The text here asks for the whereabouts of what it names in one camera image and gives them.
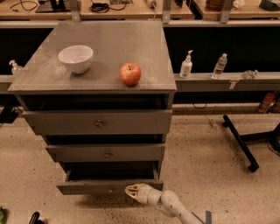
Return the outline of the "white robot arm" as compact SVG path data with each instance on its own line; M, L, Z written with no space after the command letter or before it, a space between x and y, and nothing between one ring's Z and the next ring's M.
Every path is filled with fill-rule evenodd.
M155 207L168 217L177 217L182 224L203 224L191 211L187 210L177 194L170 190L160 191L150 185L128 185L125 192L138 202Z

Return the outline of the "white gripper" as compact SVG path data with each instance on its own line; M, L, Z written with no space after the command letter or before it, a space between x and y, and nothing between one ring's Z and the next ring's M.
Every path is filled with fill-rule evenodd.
M162 192L146 184L128 185L127 194L134 200L150 206L158 206Z

